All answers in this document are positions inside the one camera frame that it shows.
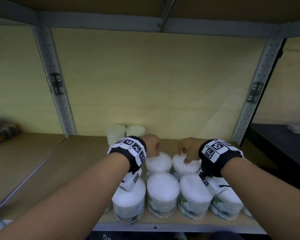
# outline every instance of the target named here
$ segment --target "metal shelf frame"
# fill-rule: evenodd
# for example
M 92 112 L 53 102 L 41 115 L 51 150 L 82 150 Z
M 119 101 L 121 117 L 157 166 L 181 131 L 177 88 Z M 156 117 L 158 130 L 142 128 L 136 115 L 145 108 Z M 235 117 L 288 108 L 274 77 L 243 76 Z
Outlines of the metal shelf frame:
M 231 138 L 232 141 L 241 144 L 248 125 L 251 123 L 258 104 L 260 103 L 276 61 L 280 57 L 285 39 L 300 36 L 300 21 L 279 25 L 256 22 L 169 18 L 176 2 L 177 0 L 166 0 L 165 6 L 162 8 L 162 15 L 159 18 L 35 11 L 7 0 L 0 0 L 0 25 L 32 27 L 60 124 L 66 137 L 76 135 L 76 128 L 53 41 L 52 27 L 266 38 L 268 41 L 260 57 L 244 106 Z M 58 74 L 59 85 L 62 84 L 62 88 L 58 92 L 55 90 L 53 80 L 53 78 L 56 78 L 56 74 Z M 0 221 L 0 229 L 8 223 L 9 222 Z M 178 224 L 135 224 L 123 226 L 119 223 L 99 223 L 95 226 L 94 230 L 173 232 L 180 232 L 182 230 L 185 232 L 212 232 L 221 229 L 212 225 L 180 226 Z M 236 226 L 229 227 L 229 229 L 223 228 L 222 230 L 230 230 L 238 233 L 265 234 L 261 227 L 253 227 L 250 229 L 244 226 Z

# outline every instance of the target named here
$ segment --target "black table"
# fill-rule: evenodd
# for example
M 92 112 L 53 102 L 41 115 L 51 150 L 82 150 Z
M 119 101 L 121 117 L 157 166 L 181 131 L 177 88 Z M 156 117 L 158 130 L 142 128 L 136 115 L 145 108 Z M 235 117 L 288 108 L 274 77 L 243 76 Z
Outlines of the black table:
M 280 169 L 282 179 L 300 189 L 300 135 L 281 124 L 251 124 L 245 137 Z

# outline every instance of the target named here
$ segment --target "hand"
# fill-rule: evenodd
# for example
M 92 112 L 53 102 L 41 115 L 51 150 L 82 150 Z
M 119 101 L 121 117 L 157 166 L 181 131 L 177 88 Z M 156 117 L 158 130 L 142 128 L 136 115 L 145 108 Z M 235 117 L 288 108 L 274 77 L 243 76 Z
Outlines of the hand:
M 179 142 L 176 152 L 178 155 L 181 155 L 182 152 L 187 153 L 187 157 L 184 160 L 185 164 L 194 160 L 199 160 L 199 148 L 206 141 L 207 140 L 205 139 L 197 139 L 193 137 L 185 138 Z
M 147 157 L 158 157 L 161 151 L 161 139 L 155 135 L 140 136 L 147 146 Z

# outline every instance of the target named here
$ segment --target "white lid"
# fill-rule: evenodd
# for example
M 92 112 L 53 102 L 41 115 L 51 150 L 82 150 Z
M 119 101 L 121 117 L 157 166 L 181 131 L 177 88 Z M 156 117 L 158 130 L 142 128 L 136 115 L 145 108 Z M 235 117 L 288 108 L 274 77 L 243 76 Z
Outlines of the white lid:
M 107 129 L 107 134 L 117 135 L 121 133 L 125 133 L 126 127 L 122 124 L 113 124 Z
M 141 125 L 130 125 L 126 128 L 126 134 L 128 136 L 143 136 L 146 133 L 146 129 Z
M 164 202 L 176 199 L 180 193 L 178 180 L 167 172 L 152 174 L 147 181 L 147 189 L 152 198 Z
M 218 194 L 218 198 L 220 198 L 221 200 L 227 200 L 232 203 L 241 203 L 242 202 L 240 200 L 240 198 L 237 196 L 237 194 L 234 192 L 234 190 L 229 187 L 222 193 Z
M 200 168 L 200 162 L 199 161 L 192 161 L 188 164 L 185 164 L 183 161 L 187 157 L 187 154 L 178 155 L 175 154 L 172 158 L 172 164 L 173 168 L 182 173 L 197 173 Z
M 198 174 L 183 175 L 180 178 L 180 190 L 184 196 L 199 203 L 210 202 L 213 198 Z
M 141 178 L 136 181 L 129 193 L 118 188 L 112 197 L 113 203 L 121 207 L 131 207 L 138 204 L 146 195 L 146 185 Z
M 152 173 L 166 172 L 172 167 L 172 159 L 168 154 L 160 152 L 157 157 L 147 157 L 145 166 Z

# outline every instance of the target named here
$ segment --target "forearm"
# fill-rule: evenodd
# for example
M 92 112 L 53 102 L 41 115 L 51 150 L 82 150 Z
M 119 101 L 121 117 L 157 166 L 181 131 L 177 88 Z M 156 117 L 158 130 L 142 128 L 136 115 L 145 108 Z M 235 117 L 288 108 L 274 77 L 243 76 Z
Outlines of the forearm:
M 111 153 L 0 231 L 0 239 L 84 239 L 111 202 L 130 163 Z
M 239 157 L 221 175 L 273 239 L 300 239 L 300 190 Z

